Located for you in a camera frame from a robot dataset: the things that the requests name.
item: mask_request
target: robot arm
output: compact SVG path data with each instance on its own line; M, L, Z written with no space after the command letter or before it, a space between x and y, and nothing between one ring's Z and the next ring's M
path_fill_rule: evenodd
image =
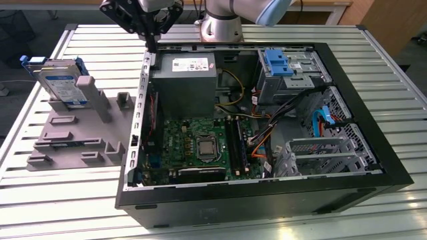
M296 0L205 0L201 38L205 42L243 40L240 17L264 27L276 25Z
M201 38L205 42L241 41L240 17L257 25L273 26L296 0L204 0L205 18ZM98 9L129 33L145 41L149 53L156 53L156 42L182 13L182 0L104 0ZM166 16L156 18L161 9Z
M182 13L181 0L104 0L98 9L129 33L145 41L148 52L156 53L156 42ZM166 15L157 19L161 9Z

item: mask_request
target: motherboard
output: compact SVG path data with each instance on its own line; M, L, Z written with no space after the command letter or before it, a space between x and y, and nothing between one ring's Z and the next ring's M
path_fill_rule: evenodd
M237 124L239 136L231 134L226 124L232 123ZM177 183L173 181L174 174L180 174L181 177L186 174L188 178L201 176L201 170L221 172L221 181L261 177L260 164L247 160L245 142L253 135L248 118L166 119L162 132L162 153L161 156L152 156L156 159L150 159L149 162L153 169L169 171L152 171L154 185ZM237 138L240 141L228 141L229 138ZM229 151L231 143L241 143L239 149L243 151Z

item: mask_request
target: cpu socket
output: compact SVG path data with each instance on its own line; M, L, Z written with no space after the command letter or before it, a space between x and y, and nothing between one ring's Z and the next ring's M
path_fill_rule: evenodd
M204 162L212 162L217 157L217 146L214 135L196 136L196 156Z

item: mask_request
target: slatted aluminum table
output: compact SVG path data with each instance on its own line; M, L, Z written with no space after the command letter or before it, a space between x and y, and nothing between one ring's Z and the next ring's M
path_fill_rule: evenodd
M371 34L355 26L243 27L247 42L323 42L337 58L415 184L340 214L144 229L114 209L120 167L29 172L48 118L40 84L0 149L0 239L427 239L427 101ZM198 42L177 25L162 42ZM78 55L106 96L136 94L144 43L116 25L68 26L50 58Z

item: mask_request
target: ram slot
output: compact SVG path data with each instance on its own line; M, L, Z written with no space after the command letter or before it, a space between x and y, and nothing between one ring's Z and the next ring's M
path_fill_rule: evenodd
M248 171L245 143L241 136L239 120L225 118L224 123L231 172L239 176Z

